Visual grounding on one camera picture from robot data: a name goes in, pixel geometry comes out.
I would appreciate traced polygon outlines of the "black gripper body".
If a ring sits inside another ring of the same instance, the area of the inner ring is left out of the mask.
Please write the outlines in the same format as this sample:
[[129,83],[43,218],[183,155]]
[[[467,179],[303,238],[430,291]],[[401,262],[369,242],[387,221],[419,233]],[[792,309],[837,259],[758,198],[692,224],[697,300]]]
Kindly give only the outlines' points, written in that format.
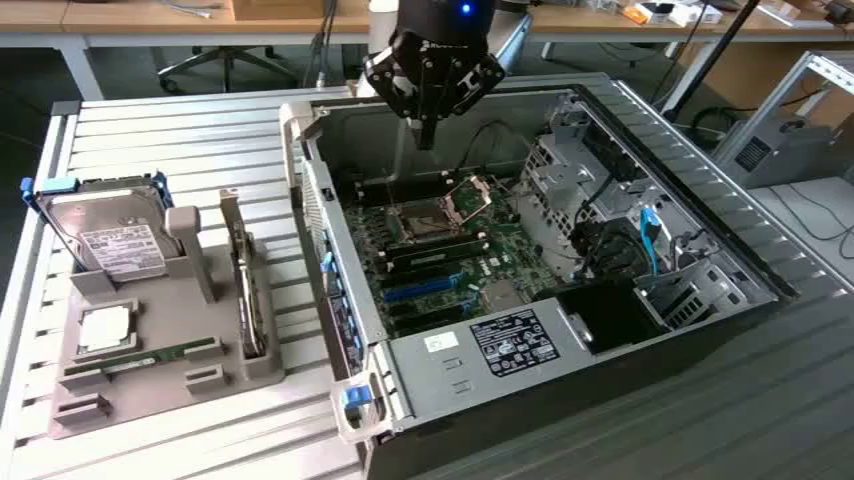
[[496,9],[494,1],[401,1],[390,38],[397,63],[474,66],[489,54]]

